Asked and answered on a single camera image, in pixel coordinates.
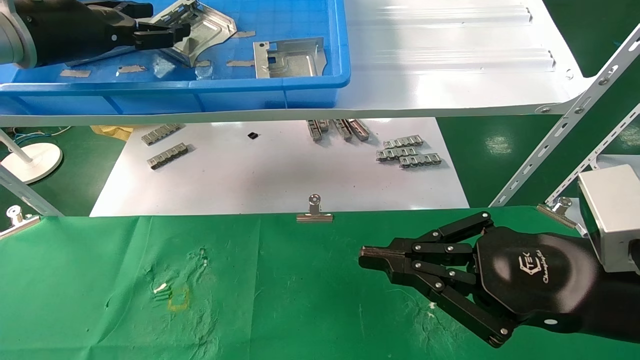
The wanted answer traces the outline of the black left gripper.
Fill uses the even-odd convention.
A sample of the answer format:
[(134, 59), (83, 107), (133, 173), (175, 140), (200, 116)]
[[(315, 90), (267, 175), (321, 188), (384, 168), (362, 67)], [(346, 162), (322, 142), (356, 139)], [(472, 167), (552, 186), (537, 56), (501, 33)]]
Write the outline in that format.
[(91, 59), (119, 47), (171, 48), (191, 34), (189, 23), (157, 25), (154, 6), (132, 0), (16, 0), (14, 12), (26, 27), (34, 55), (21, 68), (41, 68)]

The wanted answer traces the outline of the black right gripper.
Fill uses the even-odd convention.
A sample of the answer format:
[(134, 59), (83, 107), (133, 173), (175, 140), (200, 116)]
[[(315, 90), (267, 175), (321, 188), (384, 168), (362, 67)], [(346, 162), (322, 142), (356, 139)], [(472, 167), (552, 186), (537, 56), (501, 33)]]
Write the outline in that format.
[[(387, 246), (364, 246), (359, 266), (384, 272), (391, 284), (410, 287), (489, 346), (498, 349), (515, 322), (560, 333), (597, 334), (606, 316), (598, 312), (602, 269), (594, 249), (580, 237), (527, 234), (494, 228), (491, 214), (475, 213), (417, 238), (393, 238)], [(487, 294), (507, 310), (490, 314), (468, 299), (464, 281), (446, 278), (446, 267), (425, 256), (471, 255), (477, 239), (478, 274)]]

